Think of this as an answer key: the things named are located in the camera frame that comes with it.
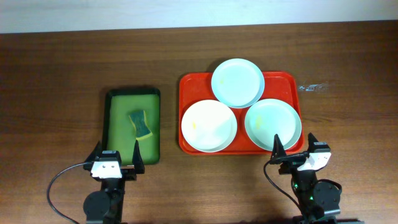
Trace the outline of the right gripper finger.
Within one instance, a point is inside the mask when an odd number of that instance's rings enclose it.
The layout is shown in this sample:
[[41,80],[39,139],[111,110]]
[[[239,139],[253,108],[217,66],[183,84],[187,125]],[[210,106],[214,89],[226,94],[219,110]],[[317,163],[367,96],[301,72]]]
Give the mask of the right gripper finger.
[[283,163],[285,157],[286,157],[286,152],[283,147],[283,144],[281,143],[281,140],[279,138],[278,134],[274,135],[274,145],[272,149],[272,154],[270,158],[270,164],[281,164]]
[[308,152],[315,152],[315,150],[317,149],[317,145],[315,144],[316,142],[318,142],[316,137],[312,133],[309,133],[308,134],[308,149],[307,149]]

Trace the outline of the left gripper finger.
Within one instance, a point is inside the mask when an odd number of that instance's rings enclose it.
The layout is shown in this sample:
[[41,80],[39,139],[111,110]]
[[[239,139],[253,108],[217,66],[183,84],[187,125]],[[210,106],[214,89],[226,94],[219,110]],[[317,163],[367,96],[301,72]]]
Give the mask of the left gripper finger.
[[139,141],[136,140],[134,144],[134,152],[132,156],[132,164],[134,166],[134,170],[136,174],[144,174],[145,173],[145,166],[144,162],[141,157],[141,152],[139,148]]
[[89,156],[85,159],[85,162],[93,162],[97,160],[102,153],[102,143],[100,141],[97,142],[95,148],[89,154]]

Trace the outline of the pale green plate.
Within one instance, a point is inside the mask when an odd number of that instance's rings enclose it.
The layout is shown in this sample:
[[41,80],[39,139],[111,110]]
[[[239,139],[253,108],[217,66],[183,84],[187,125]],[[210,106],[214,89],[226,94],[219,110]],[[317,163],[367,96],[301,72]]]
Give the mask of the pale green plate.
[[275,135],[278,135],[285,150],[294,147],[302,135],[298,112],[277,99],[254,103],[245,115],[244,127],[249,139],[265,151],[273,150]]

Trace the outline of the yellow and green sponge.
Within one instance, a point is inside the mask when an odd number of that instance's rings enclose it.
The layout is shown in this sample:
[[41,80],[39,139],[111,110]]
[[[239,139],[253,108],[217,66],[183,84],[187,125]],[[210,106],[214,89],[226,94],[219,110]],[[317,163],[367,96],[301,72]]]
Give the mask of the yellow and green sponge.
[[138,141],[151,137],[152,131],[147,124],[147,116],[145,110],[133,111],[129,115],[129,119],[134,127],[136,139]]

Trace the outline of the white plate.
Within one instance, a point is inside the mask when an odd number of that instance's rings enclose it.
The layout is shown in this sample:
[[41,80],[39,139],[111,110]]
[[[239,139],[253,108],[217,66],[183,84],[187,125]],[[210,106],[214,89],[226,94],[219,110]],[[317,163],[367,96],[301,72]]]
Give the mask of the white plate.
[[182,116],[183,138],[200,152],[222,151],[233,142],[237,130],[236,116],[220,101],[198,101],[189,106]]

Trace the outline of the pale blue top plate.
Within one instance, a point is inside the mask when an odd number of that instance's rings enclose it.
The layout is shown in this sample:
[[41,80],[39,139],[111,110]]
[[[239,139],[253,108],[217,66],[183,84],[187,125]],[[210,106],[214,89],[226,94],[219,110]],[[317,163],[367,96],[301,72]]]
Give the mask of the pale blue top plate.
[[257,65],[232,58],[216,67],[211,76],[216,99],[232,108],[247,108],[260,99],[265,89],[264,76]]

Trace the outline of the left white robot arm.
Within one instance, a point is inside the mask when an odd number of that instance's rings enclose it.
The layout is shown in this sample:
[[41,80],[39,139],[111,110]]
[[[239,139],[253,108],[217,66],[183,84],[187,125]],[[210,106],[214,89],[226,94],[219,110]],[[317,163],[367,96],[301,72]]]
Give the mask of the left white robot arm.
[[97,143],[83,165],[101,183],[101,189],[90,193],[83,203],[87,223],[122,222],[125,183],[145,173],[138,141],[134,143],[132,164],[132,168],[123,168],[119,151],[105,151]]

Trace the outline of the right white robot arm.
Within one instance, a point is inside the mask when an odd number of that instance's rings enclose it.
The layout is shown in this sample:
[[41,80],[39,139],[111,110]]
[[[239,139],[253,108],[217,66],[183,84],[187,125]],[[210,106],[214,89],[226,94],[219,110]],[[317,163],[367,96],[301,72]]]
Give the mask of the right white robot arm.
[[296,198],[278,188],[300,210],[294,223],[336,223],[340,214],[342,186],[328,179],[318,179],[316,172],[323,169],[331,157],[326,142],[308,134],[308,149],[296,154],[286,154],[278,135],[274,136],[271,158],[266,165],[280,165],[280,175],[291,175],[290,185]]

